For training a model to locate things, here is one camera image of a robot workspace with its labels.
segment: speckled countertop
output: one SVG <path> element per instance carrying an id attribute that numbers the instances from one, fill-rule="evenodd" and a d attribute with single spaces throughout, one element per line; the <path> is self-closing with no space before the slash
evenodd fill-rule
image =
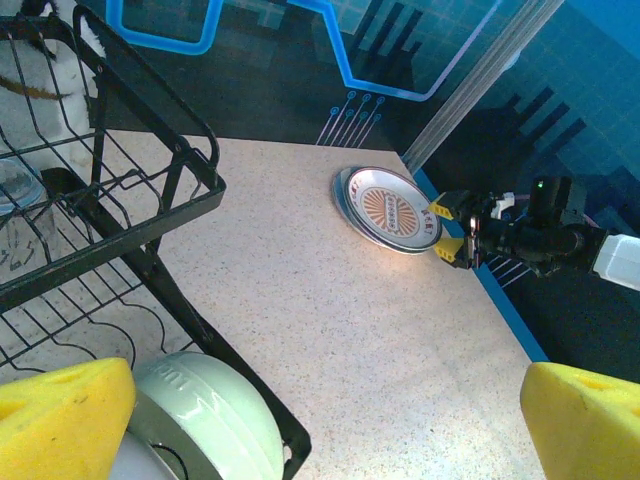
<path id="1" fill-rule="evenodd" d="M 160 162 L 151 135 L 116 138 L 148 166 Z M 333 205 L 342 168 L 406 174 L 398 156 L 237 140 L 220 147 L 222 205 L 165 235 L 161 256 L 202 316 L 309 431 L 313 452 L 296 480 L 543 479 L 519 408 L 528 358 L 473 273 L 432 252 L 404 256 L 369 243 Z M 129 205 L 134 218 L 153 207 L 135 198 Z M 87 274 L 95 295 L 86 294 L 88 283 L 65 286 L 89 303 L 105 296 L 108 306 L 91 323 L 17 363 L 51 369 L 90 359 L 70 343 L 131 360 L 134 343 L 143 359 L 161 340 L 167 348 L 188 341 L 175 322 L 163 332 L 151 310 L 135 308 L 146 300 L 139 290 L 126 304 L 106 303 L 115 291 L 105 288 L 107 274 L 112 285 L 125 278 Z M 49 299 L 65 307 L 59 292 Z M 59 322 L 36 317 L 45 327 Z M 15 322 L 27 328 L 27 320 Z M 131 338 L 100 323 L 107 321 Z M 67 338 L 74 329 L 77 342 Z M 0 343 L 11 353 L 21 343 L 5 330 Z M 28 335 L 42 332 L 32 325 Z M 16 375 L 10 368 L 0 369 L 2 382 Z"/>

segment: blue neon outline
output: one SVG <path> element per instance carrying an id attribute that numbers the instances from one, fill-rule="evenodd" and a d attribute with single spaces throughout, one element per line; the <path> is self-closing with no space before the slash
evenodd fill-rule
<path id="1" fill-rule="evenodd" d="M 482 30 L 484 24 L 495 13 L 498 7 L 504 0 L 495 0 L 493 6 L 489 9 L 489 12 L 483 18 L 481 24 L 476 27 L 476 30 Z M 218 28 L 218 22 L 220 20 L 220 14 L 222 12 L 222 5 L 224 0 L 209 0 L 209 7 L 205 16 L 204 25 L 202 27 L 202 36 L 197 43 L 185 42 L 183 40 L 176 40 L 173 38 L 166 38 L 157 35 L 151 35 L 149 33 L 137 32 L 126 28 L 122 24 L 122 16 L 124 12 L 124 0 L 107 0 L 106 19 L 107 23 L 127 42 L 133 45 L 139 45 L 142 47 L 155 48 L 159 50 L 165 50 L 172 53 L 181 53 L 185 55 L 202 55 L 207 52 L 213 45 L 215 39 L 216 30 Z M 404 100 L 410 100 L 413 102 L 424 102 L 431 98 L 437 87 L 439 86 L 439 80 L 429 89 L 427 93 L 411 92 L 409 90 L 403 90 L 401 88 L 391 87 L 388 85 L 381 85 L 378 83 L 368 82 L 366 80 L 359 80 L 354 78 L 351 71 L 351 65 L 349 64 L 349 57 L 347 56 L 347 50 L 342 40 L 342 34 L 338 26 L 338 19 L 333 8 L 333 4 L 330 0 L 287 0 L 287 3 L 295 5 L 297 7 L 310 10 L 322 15 L 327 32 L 329 34 L 329 40 L 333 48 L 333 53 L 340 69 L 340 75 L 344 86 L 347 88 L 355 88 L 357 90 L 365 90 L 380 95 L 386 95 L 395 98 L 401 98 Z M 474 41 L 478 31 L 474 31 L 467 41 L 466 47 Z M 464 54 L 466 47 L 463 45 L 461 50 L 456 56 Z"/>
<path id="2" fill-rule="evenodd" d="M 438 197 L 436 187 L 431 183 L 424 171 L 418 170 L 413 178 L 418 184 L 418 188 L 424 192 L 427 198 L 433 200 Z M 442 223 L 442 226 L 447 229 L 452 237 L 462 237 L 464 235 L 462 227 L 458 223 L 444 219 Z M 498 284 L 489 267 L 483 265 L 479 269 L 474 270 L 474 272 L 491 300 L 493 300 L 498 311 L 504 317 L 507 325 L 509 325 L 513 335 L 529 356 L 529 359 L 532 362 L 548 362 L 549 357 L 544 353 L 544 350 L 540 347 L 540 344 L 531 333 L 531 330 L 529 330 L 529 327 L 527 327 L 527 324 L 522 320 L 522 317 L 513 306 L 513 303 L 511 303 L 511 300 L 509 300 L 509 297 L 507 297 L 507 294 L 504 293 L 504 290 L 502 290 Z"/>

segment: wire dish rack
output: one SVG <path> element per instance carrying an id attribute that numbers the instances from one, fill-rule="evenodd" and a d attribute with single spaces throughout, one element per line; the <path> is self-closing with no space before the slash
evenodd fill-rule
<path id="1" fill-rule="evenodd" d="M 82 19 L 100 38 L 106 58 L 82 40 L 87 25 Z M 70 48 L 79 65 L 82 62 L 95 75 L 92 80 L 82 73 L 91 131 L 79 134 L 70 129 L 69 138 L 55 141 L 38 133 L 38 144 L 16 145 L 5 134 L 6 122 L 13 120 L 0 116 L 0 138 L 7 146 L 0 149 L 0 160 L 17 158 L 35 173 L 26 159 L 47 151 L 66 167 L 41 172 L 44 200 L 24 208 L 14 202 L 13 211 L 0 217 L 0 239 L 18 218 L 39 240 L 31 248 L 41 249 L 46 258 L 46 265 L 20 277 L 0 278 L 0 383 L 108 356 L 124 357 L 136 368 L 163 354 L 201 351 L 226 362 L 262 394 L 287 451 L 284 479 L 293 478 L 310 453 L 308 433 L 193 308 L 158 254 L 163 234 L 212 211 L 222 200 L 226 185 L 216 170 L 219 149 L 214 134 L 126 42 L 84 7 L 75 9 L 72 28 L 54 16 L 0 17 L 0 47 L 5 46 L 0 51 L 10 52 L 15 61 L 37 132 L 42 130 L 33 107 L 37 102 L 24 83 L 22 70 L 27 67 L 21 65 L 19 53 L 26 43 L 42 51 L 54 76 L 57 60 L 47 53 L 50 40 Z M 53 84 L 64 112 L 55 79 Z M 140 130 L 153 133 L 155 143 L 145 158 L 133 158 L 117 133 L 107 130 L 109 106 L 115 103 L 126 106 Z M 154 103 L 170 114 L 158 115 Z M 116 111 L 122 112 L 121 106 Z M 192 148 L 176 133 L 175 125 L 187 121 L 209 140 L 209 151 Z M 59 154 L 71 143 L 90 152 L 90 182 Z M 51 213 L 56 248 L 37 224 L 38 218 Z"/>

